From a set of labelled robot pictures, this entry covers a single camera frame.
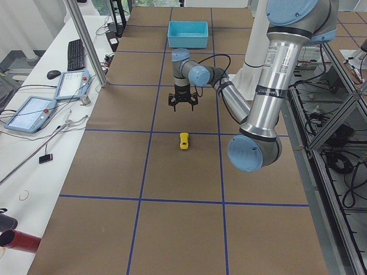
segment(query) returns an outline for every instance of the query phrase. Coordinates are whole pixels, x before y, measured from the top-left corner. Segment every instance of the blue joint cap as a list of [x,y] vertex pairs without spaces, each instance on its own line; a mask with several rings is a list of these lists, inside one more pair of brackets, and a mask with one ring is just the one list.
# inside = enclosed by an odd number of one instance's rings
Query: blue joint cap
[[337,30],[331,30],[327,33],[317,34],[316,36],[312,36],[311,43],[309,45],[317,45],[326,42],[330,42],[337,35]]
[[210,80],[210,73],[206,67],[198,65],[189,72],[189,80],[192,84],[202,87]]
[[269,0],[266,15],[275,26],[286,26],[307,16],[319,0]]
[[190,58],[190,52],[187,49],[177,49],[172,52],[172,62],[182,61]]
[[247,136],[235,136],[227,149],[232,164],[241,171],[253,172],[263,166],[263,153],[260,147]]

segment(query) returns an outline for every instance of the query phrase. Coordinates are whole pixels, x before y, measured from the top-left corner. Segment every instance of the tablet screen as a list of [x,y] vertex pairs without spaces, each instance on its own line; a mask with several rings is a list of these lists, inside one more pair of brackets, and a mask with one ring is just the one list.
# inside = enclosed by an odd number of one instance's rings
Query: tablet screen
[[83,72],[77,73],[66,73],[64,75],[61,87],[58,90],[58,96],[75,96],[79,93],[81,79],[83,77]]
[[36,120],[43,115],[43,110],[47,108],[51,100],[30,99],[25,106],[17,113],[17,116],[9,123],[9,126],[22,129],[31,129]]

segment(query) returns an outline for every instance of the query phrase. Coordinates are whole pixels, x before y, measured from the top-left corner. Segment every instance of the black clamp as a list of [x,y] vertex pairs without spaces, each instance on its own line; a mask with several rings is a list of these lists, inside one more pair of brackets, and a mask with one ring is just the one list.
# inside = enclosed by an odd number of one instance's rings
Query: black clamp
[[176,111],[176,105],[180,102],[188,102],[191,104],[192,111],[194,111],[194,106],[199,104],[199,99],[197,93],[190,93],[190,84],[184,87],[174,86],[175,94],[170,93],[168,95],[168,105],[173,106],[174,111]]

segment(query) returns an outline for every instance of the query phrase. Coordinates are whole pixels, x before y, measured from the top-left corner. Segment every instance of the black keyboard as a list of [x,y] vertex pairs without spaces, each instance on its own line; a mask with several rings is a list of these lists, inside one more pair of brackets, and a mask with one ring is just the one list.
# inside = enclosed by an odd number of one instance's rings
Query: black keyboard
[[85,68],[84,47],[81,39],[69,42],[68,46],[68,71]]

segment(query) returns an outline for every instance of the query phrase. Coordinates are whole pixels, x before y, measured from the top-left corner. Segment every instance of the blue plastic bin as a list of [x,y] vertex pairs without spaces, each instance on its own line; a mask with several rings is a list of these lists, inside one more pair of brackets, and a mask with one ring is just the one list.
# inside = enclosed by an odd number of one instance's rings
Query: blue plastic bin
[[206,21],[170,21],[168,26],[170,48],[206,48],[208,23]]

